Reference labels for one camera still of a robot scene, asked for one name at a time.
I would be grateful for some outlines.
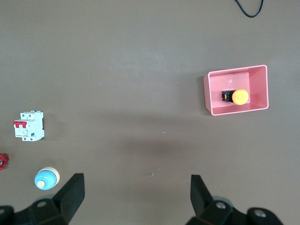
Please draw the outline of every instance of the red object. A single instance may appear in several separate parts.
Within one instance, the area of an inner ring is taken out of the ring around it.
[[[0,153],[0,170],[3,170],[3,168],[8,164],[9,158],[3,154]]]
[[[14,121],[13,124],[15,124],[15,127],[16,127],[16,128],[19,128],[20,125],[22,125],[23,128],[26,128],[27,122],[26,122],[26,121]]]

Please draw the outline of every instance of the red knob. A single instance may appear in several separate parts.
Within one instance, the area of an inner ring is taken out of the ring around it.
[[[3,168],[8,164],[9,158],[3,154],[0,153],[0,170],[3,170]]]

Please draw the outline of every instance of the white circuit breaker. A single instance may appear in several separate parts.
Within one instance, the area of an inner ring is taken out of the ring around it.
[[[14,121],[15,136],[21,137],[24,142],[35,142],[45,136],[41,111],[20,113],[21,118]]]

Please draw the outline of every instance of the pink plastic bin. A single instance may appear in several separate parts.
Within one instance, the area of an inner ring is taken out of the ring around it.
[[[243,113],[269,107],[267,66],[244,67],[209,72],[203,79],[205,105],[213,116]],[[244,105],[222,101],[223,90],[245,89]]]

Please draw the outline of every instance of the bolt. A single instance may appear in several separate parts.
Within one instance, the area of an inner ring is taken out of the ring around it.
[[[225,206],[225,204],[224,204],[223,202],[217,202],[216,206],[217,206],[219,209],[222,209],[222,210],[226,208],[226,206]]]
[[[255,215],[258,217],[266,218],[266,214],[262,210],[254,210]]]

